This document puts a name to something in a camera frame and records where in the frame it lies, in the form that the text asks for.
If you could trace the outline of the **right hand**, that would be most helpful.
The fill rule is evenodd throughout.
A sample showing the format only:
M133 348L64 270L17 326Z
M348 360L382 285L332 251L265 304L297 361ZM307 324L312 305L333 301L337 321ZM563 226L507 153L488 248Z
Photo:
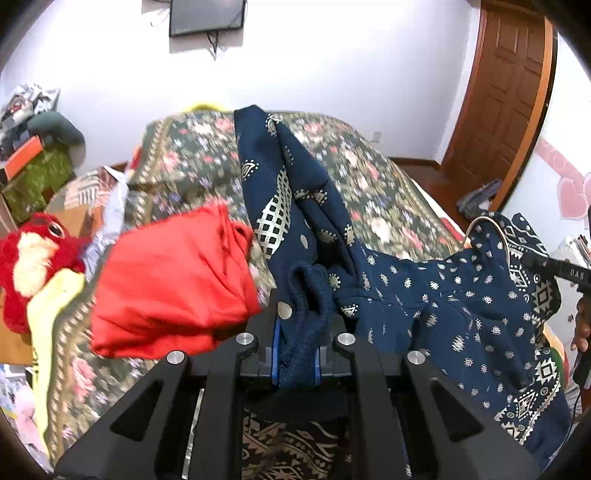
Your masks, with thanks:
M571 342L571 350L585 353L590 346L590 319L591 305L590 297L583 296L577 303L575 317L574 337Z

